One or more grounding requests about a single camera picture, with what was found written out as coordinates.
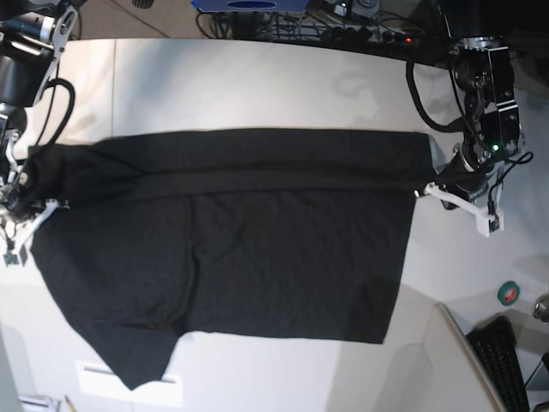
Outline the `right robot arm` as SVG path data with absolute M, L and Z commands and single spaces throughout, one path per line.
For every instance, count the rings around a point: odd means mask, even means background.
M 38 198 L 35 164 L 60 137 L 75 107 L 75 89 L 59 77 L 61 56 L 75 25 L 81 1 L 3 1 L 1 3 L 1 259 L 5 265 L 27 261 L 25 244 L 51 214 L 63 207 Z M 68 107 L 45 145 L 26 158 L 15 145 L 27 128 L 26 110 L 46 90 L 64 88 Z

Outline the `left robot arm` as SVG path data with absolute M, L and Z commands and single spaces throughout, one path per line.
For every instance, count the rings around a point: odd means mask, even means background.
M 414 106 L 433 130 L 463 135 L 452 159 L 437 167 L 423 192 L 448 209 L 473 215 L 476 230 L 489 237 L 504 230 L 500 199 L 507 174 L 529 163 L 522 151 L 514 70 L 504 43 L 504 23 L 494 1 L 436 1 L 433 4 L 447 52 L 446 62 L 455 103 L 460 112 L 450 124 L 436 123 L 423 107 L 414 78 L 414 63 L 406 64 L 406 80 Z

